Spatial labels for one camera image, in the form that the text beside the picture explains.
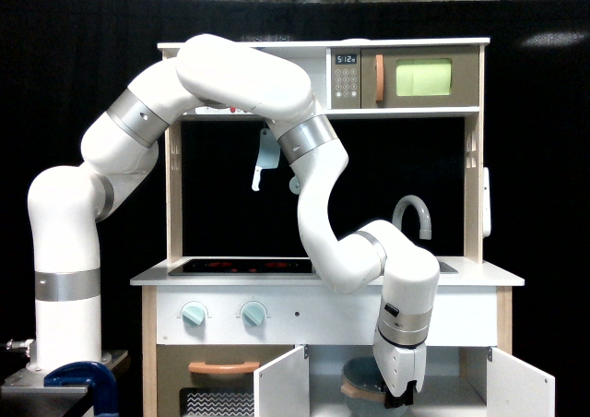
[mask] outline digital clock display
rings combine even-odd
[[[356,54],[338,54],[336,56],[336,65],[352,65],[357,63]]]

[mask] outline gray faucet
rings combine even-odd
[[[412,205],[416,209],[420,218],[420,239],[430,240],[432,238],[431,214],[420,197],[402,197],[399,202],[397,202],[397,205],[395,205],[394,218],[391,222],[399,231],[402,231],[402,217],[404,217],[404,211],[406,211],[406,208],[409,205]]]

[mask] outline microwave keypad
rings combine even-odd
[[[360,108],[360,52],[332,50],[331,57],[332,108]]]

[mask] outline blue clamp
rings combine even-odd
[[[65,364],[49,373],[43,384],[46,387],[88,385],[92,388],[92,406],[95,417],[119,417],[117,381],[104,364],[75,362]]]

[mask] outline play kitchen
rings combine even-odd
[[[524,281],[482,258],[490,228],[482,151],[488,42],[246,43],[301,66],[336,131],[340,121],[346,129],[346,121],[461,119],[463,252],[437,256],[448,273],[438,280],[426,377],[413,404],[387,406],[380,373],[371,369],[383,277],[341,294],[326,286],[307,257],[200,256],[192,245],[198,219],[186,216],[196,203],[188,181],[198,176],[186,175],[192,151],[183,149],[190,128],[182,126],[261,121],[243,109],[208,107],[166,132],[168,258],[131,280],[143,290],[145,416],[553,415],[554,379],[510,355],[512,287]],[[170,58],[181,46],[159,48]],[[252,169],[260,193],[269,185],[267,164],[276,162],[265,158],[265,166]],[[297,194],[296,183],[289,187]],[[420,210],[419,197],[404,198],[392,219],[400,199],[390,200],[388,214],[398,228],[406,207]],[[420,238],[444,235],[436,222],[433,215],[430,233],[420,226]],[[531,396],[534,406],[523,405]]]

